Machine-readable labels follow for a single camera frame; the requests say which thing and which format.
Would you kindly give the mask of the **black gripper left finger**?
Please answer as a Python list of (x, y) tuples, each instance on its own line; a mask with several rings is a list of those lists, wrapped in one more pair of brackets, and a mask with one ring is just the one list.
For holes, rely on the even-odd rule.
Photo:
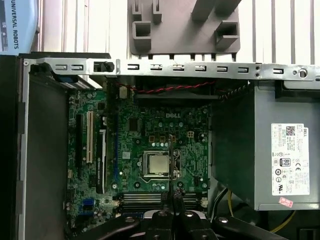
[(161, 209), (150, 218), (119, 216), (93, 229), (72, 236), (72, 240), (170, 240), (173, 235), (174, 194), (161, 195)]

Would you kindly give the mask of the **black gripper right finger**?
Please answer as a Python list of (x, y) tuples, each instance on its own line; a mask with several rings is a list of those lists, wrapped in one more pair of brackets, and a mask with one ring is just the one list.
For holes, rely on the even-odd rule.
[(212, 222), (185, 208), (183, 194), (174, 191), (177, 238), (180, 240), (283, 240), (284, 237), (234, 217), (216, 217)]

